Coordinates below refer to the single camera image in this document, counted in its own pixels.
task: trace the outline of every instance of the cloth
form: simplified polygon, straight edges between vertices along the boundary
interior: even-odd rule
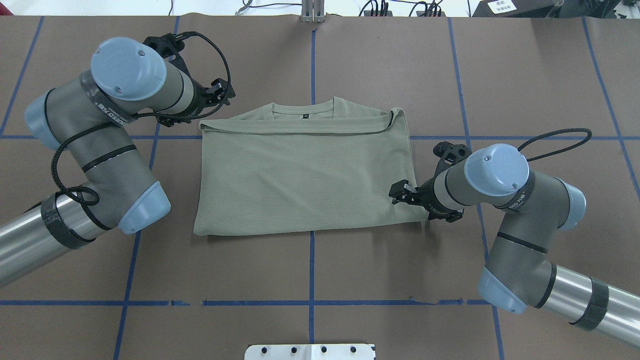
[[[391,184],[415,184],[402,109],[334,97],[271,103],[227,120],[202,120],[202,183],[193,232],[253,235],[348,229],[426,219],[391,204]]]

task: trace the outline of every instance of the t-shirt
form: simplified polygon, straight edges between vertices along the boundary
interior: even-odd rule
[[[202,183],[196,235],[349,229],[426,219],[393,205],[391,184],[415,184],[402,109],[334,97],[310,106],[267,104],[200,121]]]

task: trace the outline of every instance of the white label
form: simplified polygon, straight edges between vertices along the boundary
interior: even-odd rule
[[[511,0],[493,1],[491,3],[487,3],[487,5],[489,5],[489,8],[491,8],[493,13],[506,13],[516,10],[516,6],[511,2]]]

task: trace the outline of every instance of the robotic arm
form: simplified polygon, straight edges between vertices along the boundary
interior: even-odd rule
[[[557,230],[584,216],[580,190],[529,168],[513,146],[498,143],[476,152],[442,142],[436,174],[418,188],[407,180],[391,187],[393,203],[424,206],[429,220],[454,222],[463,208],[487,202],[506,214],[478,291],[489,303],[520,314],[542,308],[584,330],[596,330],[640,348],[640,297],[547,261]]]
[[[144,44],[118,37],[103,42],[90,70],[31,103],[25,119],[32,134],[56,150],[52,174],[60,191],[0,226],[0,286],[118,227],[133,234],[165,216],[171,204],[129,138],[124,124],[153,109],[158,122],[173,126],[218,110],[235,96],[227,81],[205,88],[191,78],[179,51],[199,33],[149,37]],[[172,61],[163,58],[174,56]],[[198,116],[209,106],[209,113]],[[65,187],[57,160],[69,148],[88,181]]]

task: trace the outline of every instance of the white bracket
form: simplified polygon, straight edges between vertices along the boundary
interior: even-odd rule
[[[302,22],[324,22],[324,0],[302,0]]]
[[[372,344],[251,345],[244,360],[375,360]]]

